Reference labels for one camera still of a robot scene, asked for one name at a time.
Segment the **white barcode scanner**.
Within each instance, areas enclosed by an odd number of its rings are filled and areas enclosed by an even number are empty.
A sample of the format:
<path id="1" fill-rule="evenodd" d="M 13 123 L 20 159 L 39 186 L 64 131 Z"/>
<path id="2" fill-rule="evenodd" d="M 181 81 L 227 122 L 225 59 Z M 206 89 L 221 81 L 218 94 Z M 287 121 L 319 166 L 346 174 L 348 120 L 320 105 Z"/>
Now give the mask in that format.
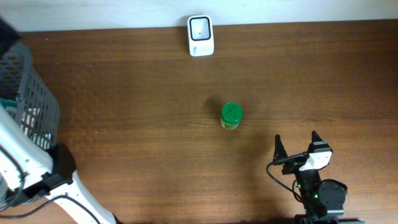
<path id="1" fill-rule="evenodd" d="M 192 57 L 212 55 L 215 51 L 213 23 L 210 16 L 197 15 L 187 19 L 189 52 Z"/>

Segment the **green lid jar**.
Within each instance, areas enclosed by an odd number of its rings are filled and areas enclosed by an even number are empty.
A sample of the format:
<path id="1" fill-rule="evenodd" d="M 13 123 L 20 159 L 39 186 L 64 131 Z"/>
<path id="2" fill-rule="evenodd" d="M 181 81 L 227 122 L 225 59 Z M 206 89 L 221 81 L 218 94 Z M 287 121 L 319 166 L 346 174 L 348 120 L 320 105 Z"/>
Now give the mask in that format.
<path id="1" fill-rule="evenodd" d="M 236 129 L 242 118 L 243 109 L 235 102 L 227 103 L 221 109 L 220 124 L 227 130 Z"/>

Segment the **grey plastic mesh basket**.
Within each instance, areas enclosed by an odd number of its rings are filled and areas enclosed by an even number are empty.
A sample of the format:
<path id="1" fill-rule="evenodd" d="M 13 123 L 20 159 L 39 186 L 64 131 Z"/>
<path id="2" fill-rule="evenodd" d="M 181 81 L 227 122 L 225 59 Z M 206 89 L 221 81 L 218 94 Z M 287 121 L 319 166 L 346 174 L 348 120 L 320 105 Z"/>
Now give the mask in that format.
<path id="1" fill-rule="evenodd" d="M 58 101 L 35 71 L 32 54 L 22 43 L 1 57 L 1 105 L 41 149 L 56 145 Z"/>

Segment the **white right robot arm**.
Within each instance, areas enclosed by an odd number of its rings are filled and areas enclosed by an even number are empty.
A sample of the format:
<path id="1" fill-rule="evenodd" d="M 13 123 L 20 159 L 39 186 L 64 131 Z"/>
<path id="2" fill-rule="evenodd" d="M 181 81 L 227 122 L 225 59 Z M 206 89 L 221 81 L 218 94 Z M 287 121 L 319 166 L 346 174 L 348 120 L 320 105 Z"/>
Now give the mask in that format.
<path id="1" fill-rule="evenodd" d="M 269 177 L 291 192 L 303 205 L 305 213 L 296 215 L 294 223 L 362 223 L 358 219 L 342 219 L 348 187 L 334 179 L 321 179 L 319 171 L 329 163 L 333 150 L 316 131 L 312 131 L 311 143 L 305 152 L 287 154 L 280 135 L 275 135 L 272 162 L 266 167 Z M 276 179 L 269 171 L 272 166 L 282 166 L 281 173 L 294 175 L 290 187 Z"/>

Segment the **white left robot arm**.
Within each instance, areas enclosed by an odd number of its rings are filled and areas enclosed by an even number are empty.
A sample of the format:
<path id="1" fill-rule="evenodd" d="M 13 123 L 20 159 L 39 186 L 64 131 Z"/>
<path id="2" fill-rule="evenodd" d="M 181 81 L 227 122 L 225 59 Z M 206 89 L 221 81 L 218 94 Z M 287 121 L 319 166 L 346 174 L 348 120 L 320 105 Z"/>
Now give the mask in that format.
<path id="1" fill-rule="evenodd" d="M 1 100 L 4 208 L 46 198 L 77 223 L 119 223 L 83 185 L 70 150 L 56 144 L 57 104 Z"/>

